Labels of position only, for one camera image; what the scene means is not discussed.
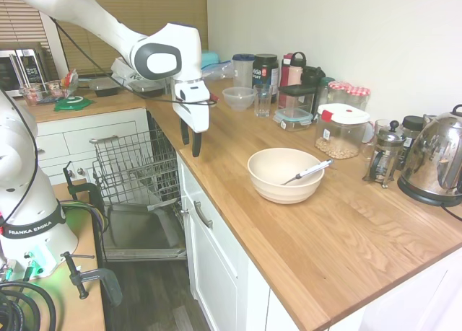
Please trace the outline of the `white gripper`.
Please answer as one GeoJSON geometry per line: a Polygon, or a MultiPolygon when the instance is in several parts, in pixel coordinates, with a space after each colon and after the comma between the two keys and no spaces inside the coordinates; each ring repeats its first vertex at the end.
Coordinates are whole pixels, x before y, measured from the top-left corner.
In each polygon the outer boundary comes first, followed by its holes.
{"type": "Polygon", "coordinates": [[[202,79],[173,80],[173,109],[180,117],[180,133],[184,145],[190,142],[188,127],[193,131],[192,155],[199,157],[202,133],[209,129],[210,92],[202,79]]]}

